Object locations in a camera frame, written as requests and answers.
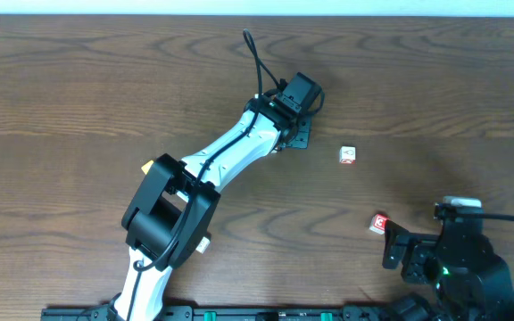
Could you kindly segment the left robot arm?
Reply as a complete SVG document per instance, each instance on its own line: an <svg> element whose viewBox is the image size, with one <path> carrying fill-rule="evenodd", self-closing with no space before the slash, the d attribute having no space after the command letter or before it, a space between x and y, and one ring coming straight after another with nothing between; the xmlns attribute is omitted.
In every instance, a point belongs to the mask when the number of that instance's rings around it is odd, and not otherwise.
<svg viewBox="0 0 514 321"><path fill-rule="evenodd" d="M307 129L322 105L321 86L298 72L289 82L251 98L240 120L199 152L176 160L163 154L124 213L129 267L110 320L154 320L172 272L208 243L207 228L222 190L250 164L277 149L308 144Z"/></svg>

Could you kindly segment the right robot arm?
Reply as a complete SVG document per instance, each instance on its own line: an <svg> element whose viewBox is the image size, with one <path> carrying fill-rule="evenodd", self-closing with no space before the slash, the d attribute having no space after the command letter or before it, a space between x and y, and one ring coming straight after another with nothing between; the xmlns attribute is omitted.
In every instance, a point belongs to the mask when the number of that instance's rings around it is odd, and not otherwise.
<svg viewBox="0 0 514 321"><path fill-rule="evenodd" d="M483 233L486 219L514 222L513 215L486 213L478 199L444 197L435 205L439 235L416 234L388 219L382 266L402 265L408 284L428 284L432 308L411 298L393 318L403 320L514 320L510 268Z"/></svg>

